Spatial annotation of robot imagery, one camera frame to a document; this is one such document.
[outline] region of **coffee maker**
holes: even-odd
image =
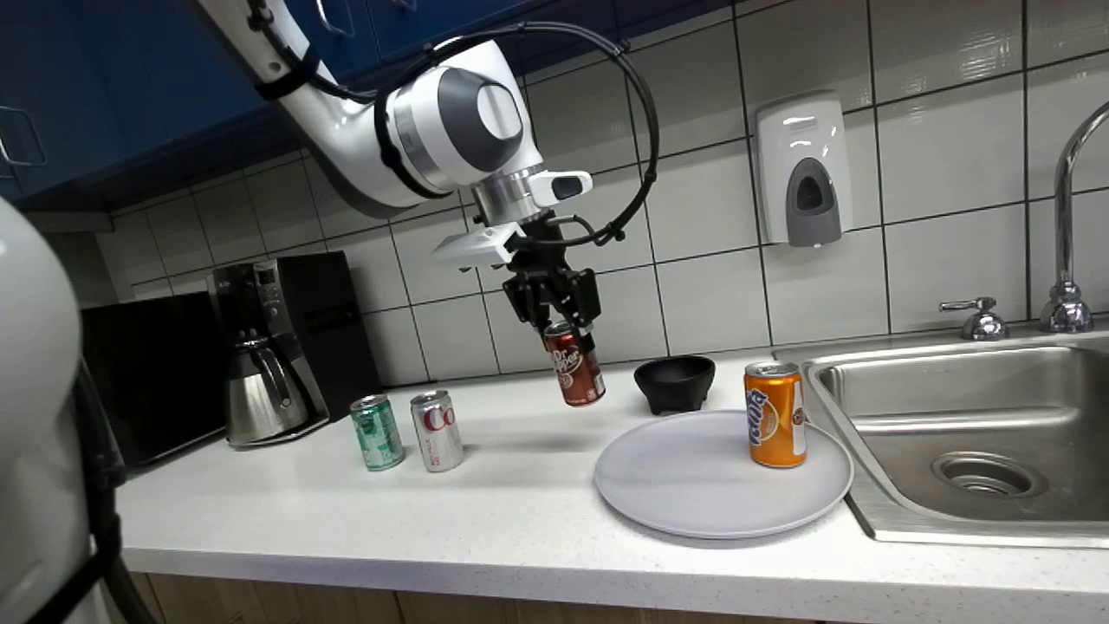
[[[232,341],[232,446],[306,436],[382,391],[342,252],[222,268],[214,301]]]

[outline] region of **stainless steel sink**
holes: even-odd
[[[1109,331],[815,358],[881,540],[1109,546]]]

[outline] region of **green can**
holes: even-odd
[[[394,414],[393,414],[389,394],[358,397],[349,404],[349,419],[353,419],[353,431],[358,431],[362,460],[370,472],[384,472],[384,466],[394,466],[399,460],[405,460],[405,446],[403,446],[403,436],[394,431]]]

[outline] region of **orange can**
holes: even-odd
[[[755,359],[744,368],[750,450],[755,465],[806,465],[801,368]]]

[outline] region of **kitchen counter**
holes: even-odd
[[[718,359],[706,409],[743,404]],[[851,506],[761,545],[676,545],[592,493],[599,450],[652,423],[632,369],[568,409],[556,379],[445,386],[473,456],[428,473],[408,394],[393,391],[408,456],[368,472],[349,419],[300,442],[176,456],[118,497],[137,572],[567,599],[818,620],[1107,620],[1109,550],[879,545]]]

